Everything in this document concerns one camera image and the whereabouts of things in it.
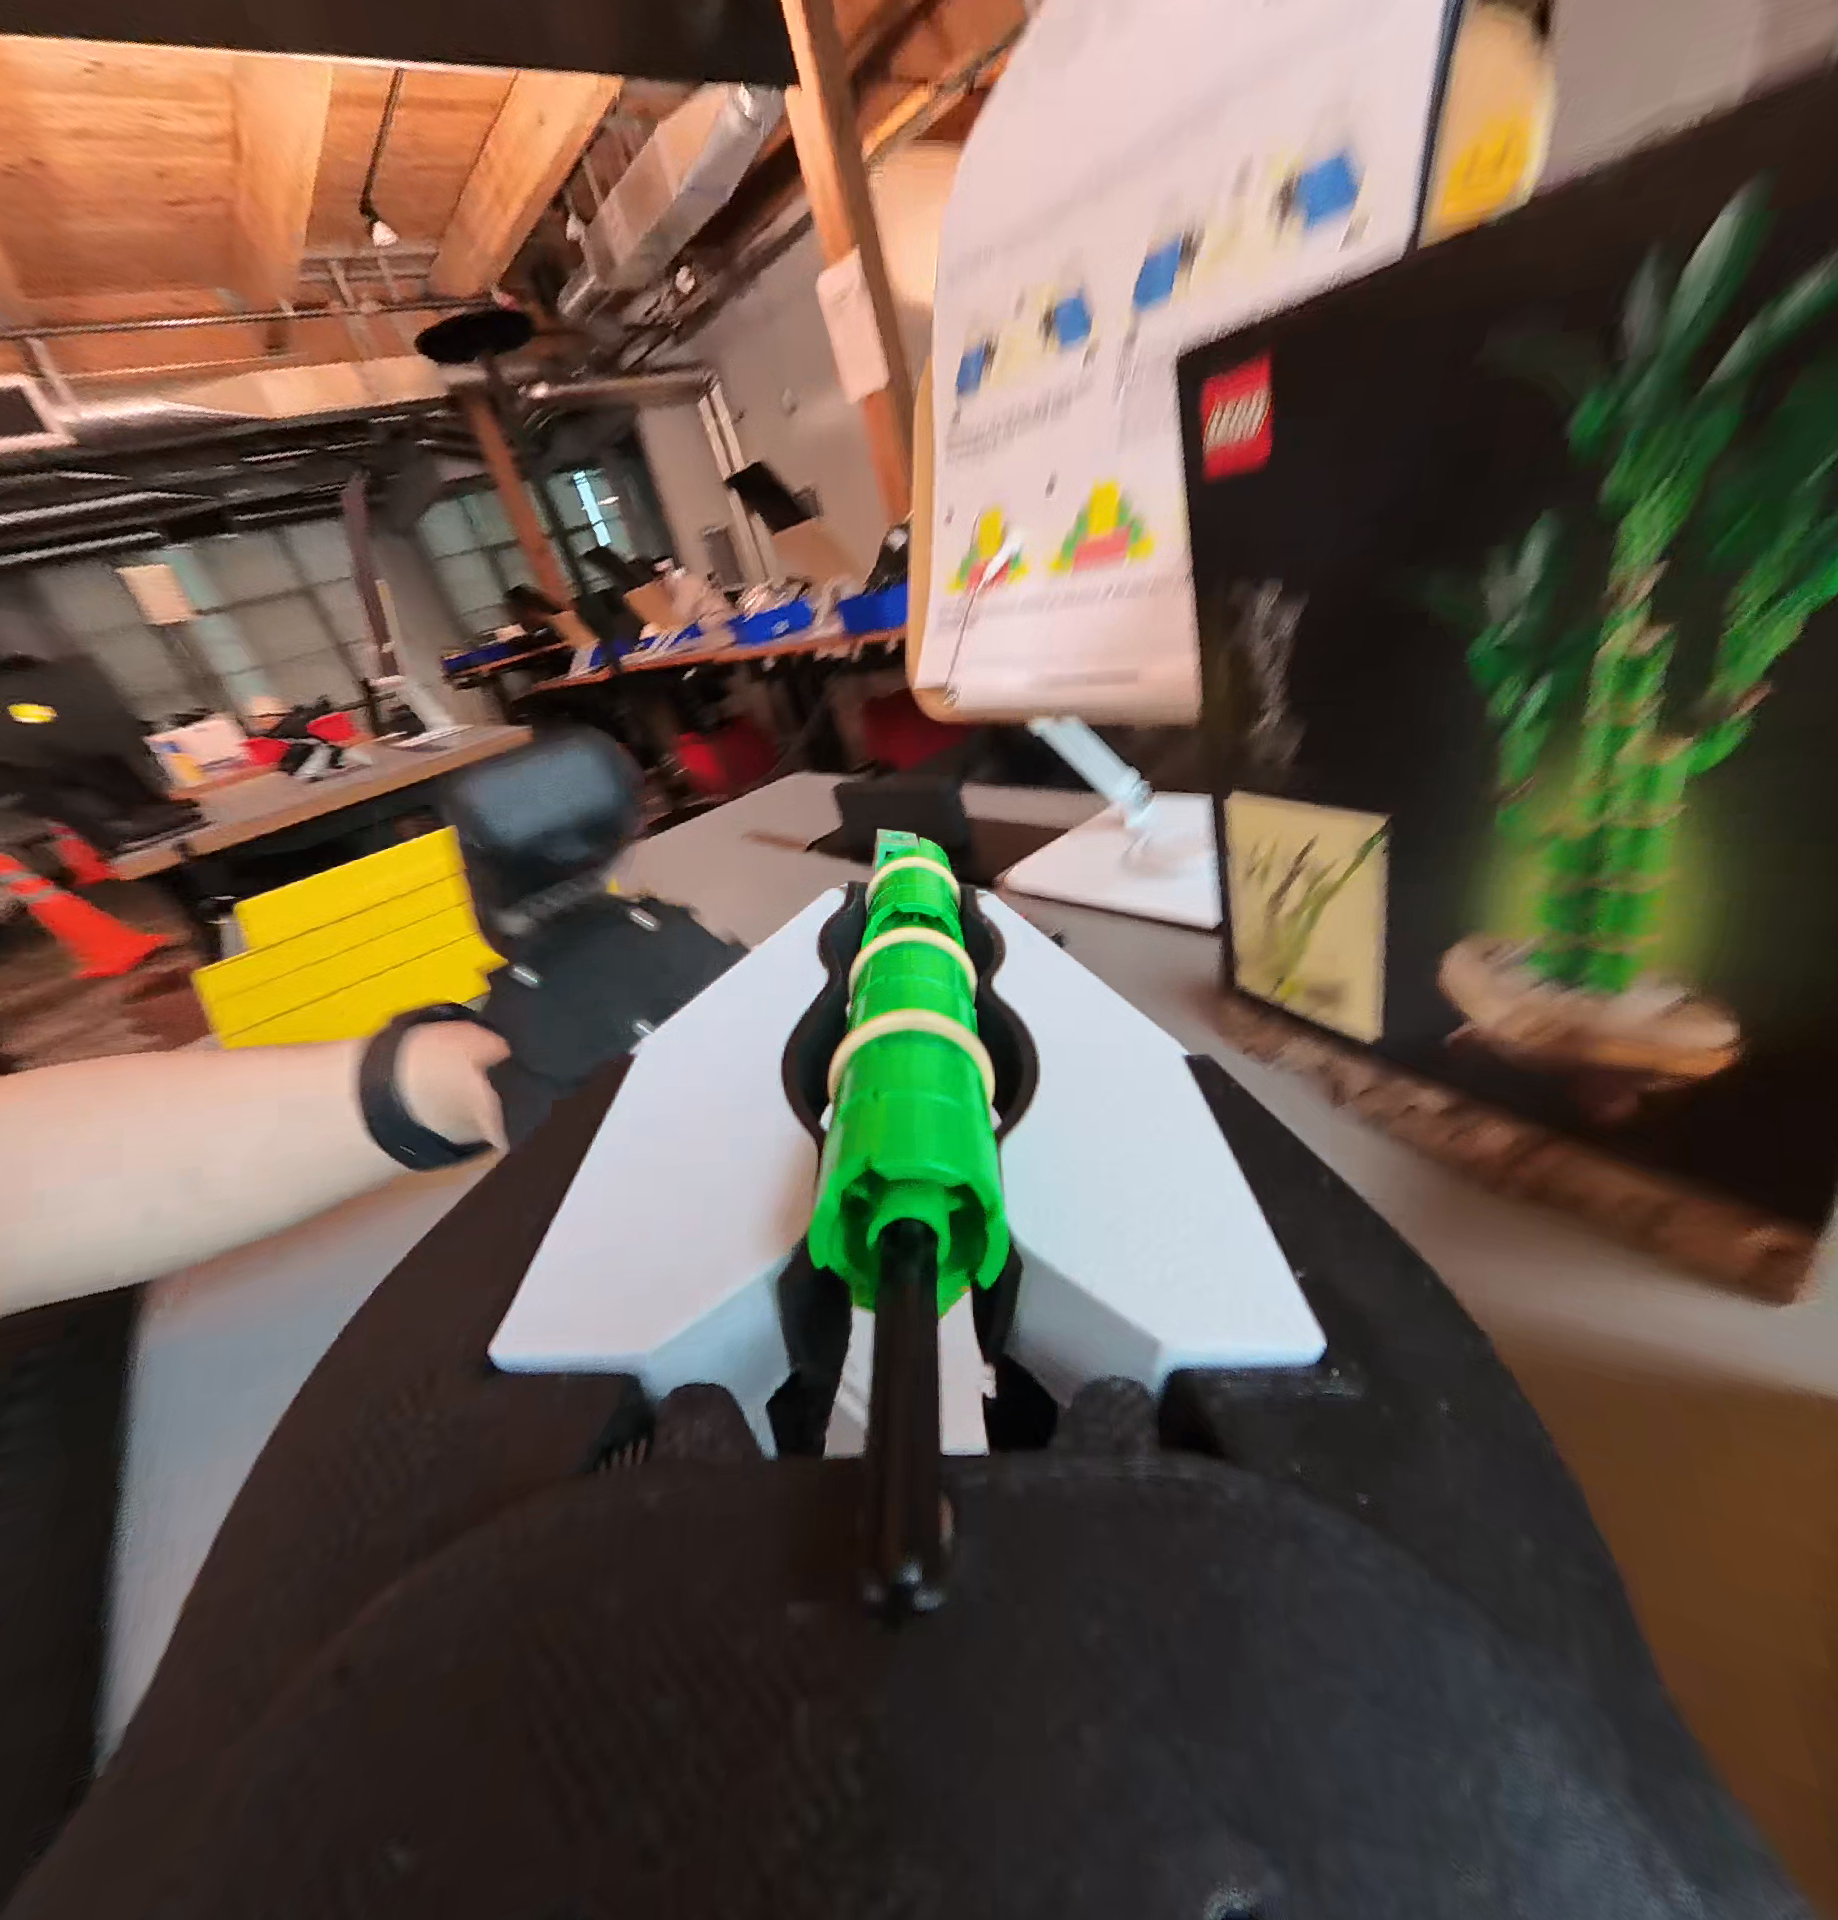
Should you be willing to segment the wooden workbench with blue bins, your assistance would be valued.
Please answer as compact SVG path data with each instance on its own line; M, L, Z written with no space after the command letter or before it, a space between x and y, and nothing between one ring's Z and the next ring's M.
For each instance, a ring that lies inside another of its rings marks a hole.
M838 595L775 599L757 612L686 627L652 627L633 641L570 641L553 623L498 630L441 656L451 689L489 689L498 711L562 689L595 689L633 674L691 674L706 669L774 666L787 659L856 659L901 648L909 583Z

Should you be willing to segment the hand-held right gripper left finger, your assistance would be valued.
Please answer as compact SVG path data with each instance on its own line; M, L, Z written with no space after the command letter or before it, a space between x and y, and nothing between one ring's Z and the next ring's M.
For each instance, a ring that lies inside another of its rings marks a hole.
M772 1404L794 1372L782 1278L815 1175L784 1055L841 901L813 895L637 1044L489 1342L493 1370L631 1379L652 1402L722 1387L777 1452Z

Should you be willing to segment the wooden table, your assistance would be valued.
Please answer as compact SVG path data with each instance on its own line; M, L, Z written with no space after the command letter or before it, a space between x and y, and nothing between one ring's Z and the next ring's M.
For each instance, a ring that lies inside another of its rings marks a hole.
M350 837L405 815L432 815L450 779L525 747L532 736L526 727L468 727L432 747L372 742L365 764L318 779L254 774L207 790L200 798L196 825L109 854L109 866L118 878L139 881L244 848L276 850L283 841L315 835Z

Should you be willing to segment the black wristband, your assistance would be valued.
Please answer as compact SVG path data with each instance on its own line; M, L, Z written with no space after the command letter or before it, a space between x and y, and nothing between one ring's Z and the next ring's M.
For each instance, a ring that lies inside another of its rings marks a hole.
M359 1119L378 1151L403 1170L450 1170L493 1151L489 1139L451 1139L416 1119L399 1086L399 1070L414 1033L426 1026L460 1025L486 1031L468 1005L436 1003L403 1012L365 1044L355 1073Z

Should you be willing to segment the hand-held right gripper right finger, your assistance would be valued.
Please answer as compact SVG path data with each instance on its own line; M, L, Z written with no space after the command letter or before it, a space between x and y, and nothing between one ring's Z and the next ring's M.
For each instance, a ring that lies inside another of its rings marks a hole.
M993 894L996 990L1037 1052L1003 1139L1022 1289L1007 1351L1059 1404L1097 1379L1302 1374L1326 1334L1189 1052Z

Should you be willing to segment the white stand base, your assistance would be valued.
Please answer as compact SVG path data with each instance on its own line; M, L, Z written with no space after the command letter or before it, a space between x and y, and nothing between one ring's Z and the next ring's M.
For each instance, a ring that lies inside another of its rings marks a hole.
M1075 715L1041 715L1026 727L1099 795L1103 810L1015 861L999 884L1030 900L1218 930L1213 798L1155 790Z

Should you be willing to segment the person's left hand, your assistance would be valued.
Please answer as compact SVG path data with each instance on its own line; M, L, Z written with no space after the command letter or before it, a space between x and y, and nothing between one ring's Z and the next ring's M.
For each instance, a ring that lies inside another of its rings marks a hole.
M507 1045L475 1019L422 1019L399 1044L393 1091L407 1117L451 1146L506 1151L495 1066Z

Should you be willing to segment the instruction sheet on stand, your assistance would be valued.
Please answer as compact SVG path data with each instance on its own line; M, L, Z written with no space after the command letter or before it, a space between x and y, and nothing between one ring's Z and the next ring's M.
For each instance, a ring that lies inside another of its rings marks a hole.
M932 301L909 680L945 722L1200 708L1183 354L1383 269L1531 82L1546 3L1038 3L966 140Z

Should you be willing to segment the black toy set box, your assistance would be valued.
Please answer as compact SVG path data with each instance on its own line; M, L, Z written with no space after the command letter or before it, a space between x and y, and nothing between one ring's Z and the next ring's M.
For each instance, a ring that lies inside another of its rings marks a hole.
M1176 398L1245 1044L1790 1303L1838 1208L1838 62Z

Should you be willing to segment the green brick bamboo stalk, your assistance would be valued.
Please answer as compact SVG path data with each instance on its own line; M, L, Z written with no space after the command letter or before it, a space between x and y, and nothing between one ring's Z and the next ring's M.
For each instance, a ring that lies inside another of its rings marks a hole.
M999 1071L942 846L877 835L841 990L807 1252L874 1320L866 1595L885 1619L911 1619L940 1605L949 1570L940 1318L1008 1255Z

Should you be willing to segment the yellow box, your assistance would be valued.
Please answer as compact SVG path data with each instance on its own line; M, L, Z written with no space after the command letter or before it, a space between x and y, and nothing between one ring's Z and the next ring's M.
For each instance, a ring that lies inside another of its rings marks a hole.
M477 925L455 828L253 900L237 944L191 977L222 1048L368 1038L431 1005L475 1005L501 956Z

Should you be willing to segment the orange traffic cone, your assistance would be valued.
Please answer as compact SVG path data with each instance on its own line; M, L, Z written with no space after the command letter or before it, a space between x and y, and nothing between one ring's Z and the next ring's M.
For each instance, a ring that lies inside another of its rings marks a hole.
M9 852L0 852L0 895L44 928L75 962L75 975L84 981L125 977L174 947L169 936L103 912Z

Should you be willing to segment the person's left forearm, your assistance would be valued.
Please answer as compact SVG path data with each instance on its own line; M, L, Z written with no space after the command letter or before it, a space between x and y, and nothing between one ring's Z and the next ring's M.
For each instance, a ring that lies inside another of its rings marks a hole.
M150 1284L399 1179L362 1044L174 1050L0 1078L0 1320Z

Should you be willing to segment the black pendant lamp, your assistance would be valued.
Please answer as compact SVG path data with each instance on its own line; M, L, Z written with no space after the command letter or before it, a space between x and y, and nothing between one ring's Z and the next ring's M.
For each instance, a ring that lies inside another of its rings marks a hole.
M426 323L414 347L436 366L462 368L516 354L536 337L538 326L526 311L490 301Z

